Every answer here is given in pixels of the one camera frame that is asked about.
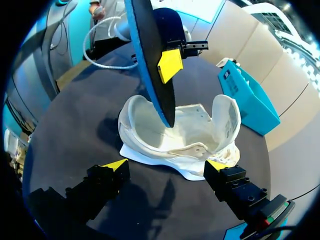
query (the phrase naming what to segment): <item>white sneaker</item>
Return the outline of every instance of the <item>white sneaker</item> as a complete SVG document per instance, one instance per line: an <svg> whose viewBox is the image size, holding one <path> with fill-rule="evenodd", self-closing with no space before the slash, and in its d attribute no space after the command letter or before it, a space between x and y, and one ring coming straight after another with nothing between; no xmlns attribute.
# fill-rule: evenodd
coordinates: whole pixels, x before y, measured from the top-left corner
<svg viewBox="0 0 320 240"><path fill-rule="evenodd" d="M124 143L120 154L148 165L166 165L191 181L204 180L207 159L233 167L240 158L235 139L241 125L236 101L218 95L212 118L201 104L175 108L175 124L166 127L153 104L143 96L130 97L119 114Z"/></svg>

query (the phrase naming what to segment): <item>person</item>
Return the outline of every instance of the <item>person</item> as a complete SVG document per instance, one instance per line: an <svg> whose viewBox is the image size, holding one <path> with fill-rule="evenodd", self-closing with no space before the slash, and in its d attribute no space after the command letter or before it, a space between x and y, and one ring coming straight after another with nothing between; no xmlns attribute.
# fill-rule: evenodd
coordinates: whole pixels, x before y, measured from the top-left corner
<svg viewBox="0 0 320 240"><path fill-rule="evenodd" d="M154 9L165 7L164 0L151 0L152 7ZM103 9L99 13L95 13L95 10L102 6ZM120 17L126 13L124 0L90 0L89 12L92 15L95 24L99 21L109 17ZM107 53L127 44L127 41L123 41L116 37L114 31L114 24L117 20L107 21L95 29L93 48L86 51L88 57L92 60L98 60Z"/></svg>

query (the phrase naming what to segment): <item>blue plastic box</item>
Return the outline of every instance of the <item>blue plastic box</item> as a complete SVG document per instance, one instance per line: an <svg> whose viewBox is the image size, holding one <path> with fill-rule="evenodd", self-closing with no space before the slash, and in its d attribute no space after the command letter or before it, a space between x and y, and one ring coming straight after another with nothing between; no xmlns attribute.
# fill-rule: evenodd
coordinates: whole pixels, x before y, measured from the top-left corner
<svg viewBox="0 0 320 240"><path fill-rule="evenodd" d="M229 60L218 78L223 94L236 100L242 124L261 135L267 134L280 124L279 116L265 91L241 67Z"/></svg>

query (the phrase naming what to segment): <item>white cable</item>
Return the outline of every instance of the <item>white cable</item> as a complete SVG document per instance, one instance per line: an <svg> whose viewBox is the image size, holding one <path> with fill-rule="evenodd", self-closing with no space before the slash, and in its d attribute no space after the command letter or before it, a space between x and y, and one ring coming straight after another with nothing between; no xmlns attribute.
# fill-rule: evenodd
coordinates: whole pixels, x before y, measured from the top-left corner
<svg viewBox="0 0 320 240"><path fill-rule="evenodd" d="M135 63L131 66L106 66L106 65L102 65L102 64L99 64L99 63L96 63L94 62L93 60L91 60L87 53L86 53L86 42L88 40L88 38L90 37L90 34L98 27L100 26L101 24L103 24L104 22L107 22L109 20L114 20L114 19L121 19L121 17L119 16L112 16L112 17L108 17L106 19L103 19L102 21L100 21L98 24L96 24L93 28L90 29L90 31L86 34L85 38L84 38L84 41L83 41L83 46L82 46L82 50L83 50L83 55L85 57L85 59L87 59L91 64L99 67L99 68L102 68L102 69L119 69L119 70L126 70L126 69L133 69L135 68L138 63Z"/></svg>
<svg viewBox="0 0 320 240"><path fill-rule="evenodd" d="M118 15L117 17L119 17L119 18L121 19L122 16L125 15L125 14L126 14L126 12ZM111 21L111 23L110 23L110 25L109 25L109 27L108 27L108 36L109 36L109 38L114 38L114 37L116 36L116 34L113 35L113 36L111 36L111 34L110 34L110 32L111 32L111 26L114 24L114 22L115 22L115 19L112 19L112 21Z"/></svg>

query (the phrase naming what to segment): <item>white fabric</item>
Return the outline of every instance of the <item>white fabric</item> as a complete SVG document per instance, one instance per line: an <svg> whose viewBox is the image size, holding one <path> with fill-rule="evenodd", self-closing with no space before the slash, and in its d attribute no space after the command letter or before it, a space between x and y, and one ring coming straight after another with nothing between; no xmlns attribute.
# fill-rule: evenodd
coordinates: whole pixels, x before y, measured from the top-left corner
<svg viewBox="0 0 320 240"><path fill-rule="evenodd" d="M176 107L173 128L162 123L151 102L135 95L127 100L119 115L119 135L126 145L126 151L121 150L120 154L145 164L174 165L176 169L203 177L206 159L227 167L236 165L240 154L234 141L240 125L238 105L226 95L214 98L212 118L201 104ZM127 154L127 148L149 161L142 160L139 154L133 154L133 158Z"/></svg>

